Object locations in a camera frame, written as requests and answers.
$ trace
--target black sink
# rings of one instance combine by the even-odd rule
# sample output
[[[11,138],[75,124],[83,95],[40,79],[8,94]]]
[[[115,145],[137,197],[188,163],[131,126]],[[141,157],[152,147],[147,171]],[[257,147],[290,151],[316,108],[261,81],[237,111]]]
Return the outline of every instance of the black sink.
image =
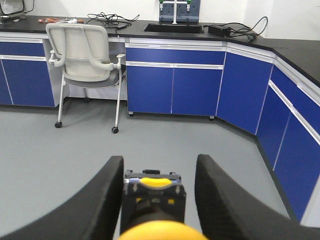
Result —
[[[201,25],[181,25],[181,24],[155,24],[149,23],[145,32],[157,33],[183,33],[183,34],[203,34]]]

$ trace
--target chair caster wheel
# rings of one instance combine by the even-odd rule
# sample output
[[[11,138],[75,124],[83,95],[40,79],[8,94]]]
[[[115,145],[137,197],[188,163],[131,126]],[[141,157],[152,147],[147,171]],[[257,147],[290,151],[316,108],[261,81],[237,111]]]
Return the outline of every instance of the chair caster wheel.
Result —
[[[57,122],[54,124],[54,126],[55,126],[57,129],[59,129],[59,128],[62,127],[62,122],[61,122],[61,121],[57,121]]]
[[[113,134],[116,134],[119,132],[119,128],[114,126],[111,131]]]

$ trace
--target electrical cord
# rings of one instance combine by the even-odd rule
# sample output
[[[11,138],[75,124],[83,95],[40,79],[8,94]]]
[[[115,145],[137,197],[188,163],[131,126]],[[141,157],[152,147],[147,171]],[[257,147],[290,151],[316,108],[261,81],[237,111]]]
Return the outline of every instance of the electrical cord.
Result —
[[[24,13],[30,13],[30,12],[32,12],[33,10],[35,9],[35,0],[33,0],[33,4],[32,4],[32,9],[31,10],[29,10],[29,11],[25,11]]]
[[[256,32],[251,32],[253,31],[253,29],[263,20],[265,19],[265,25],[262,29],[261,32],[256,33]],[[259,35],[261,35],[267,28],[268,25],[268,17],[267,16],[263,16],[262,18],[259,19],[259,21],[252,27],[248,27],[247,25],[244,25],[243,23],[240,22],[229,22],[229,23],[225,23],[225,24],[217,24],[217,26],[220,27],[227,27],[230,30],[230,38],[236,38],[236,37],[240,37],[240,36],[246,36],[248,41],[251,43],[252,41],[254,41]],[[230,27],[228,25],[240,25],[242,26],[242,28],[239,29],[235,29],[233,27]]]
[[[124,29],[128,26],[131,26],[132,25],[131,22],[138,20],[140,15],[138,14],[133,19],[127,19],[115,13],[105,14],[104,12],[101,12],[99,14],[89,13],[87,16],[88,18],[90,18],[90,20],[87,21],[85,24],[88,24],[91,21],[98,21],[102,23],[106,29],[114,29],[115,34],[118,35],[117,30]]]

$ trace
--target black countertop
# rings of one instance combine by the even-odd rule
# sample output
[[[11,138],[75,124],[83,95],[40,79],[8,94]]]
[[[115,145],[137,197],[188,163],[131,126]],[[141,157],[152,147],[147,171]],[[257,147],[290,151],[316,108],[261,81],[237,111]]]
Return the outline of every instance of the black countertop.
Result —
[[[39,23],[38,19],[46,16],[27,15],[26,18],[17,22],[6,21],[0,25],[0,32],[12,33],[36,33],[45,34],[46,24]],[[248,42],[247,38],[221,37],[208,33],[208,28],[204,28],[204,33],[170,33],[170,32],[145,32],[144,28],[149,23],[159,23],[158,21],[137,20],[132,22],[131,26],[117,30],[117,34],[122,38],[149,38],[149,39],[178,39],[178,40],[198,40],[198,41],[225,41],[259,49],[269,50],[285,62],[294,67],[302,75],[307,77],[315,85],[320,87],[320,40],[295,40],[295,39],[270,39],[259,36],[255,41]],[[91,21],[89,24],[102,25],[97,21]],[[110,37],[117,36],[114,29],[108,29]]]

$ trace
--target yellow robot part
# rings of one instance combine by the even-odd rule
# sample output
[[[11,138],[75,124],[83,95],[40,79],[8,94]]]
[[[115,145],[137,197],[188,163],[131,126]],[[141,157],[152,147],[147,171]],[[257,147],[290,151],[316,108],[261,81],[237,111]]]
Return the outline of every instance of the yellow robot part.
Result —
[[[172,184],[172,181],[168,178],[143,177],[140,179],[140,183],[151,188],[163,188]]]
[[[147,221],[136,225],[118,240],[208,240],[197,230],[181,222],[169,220]]]

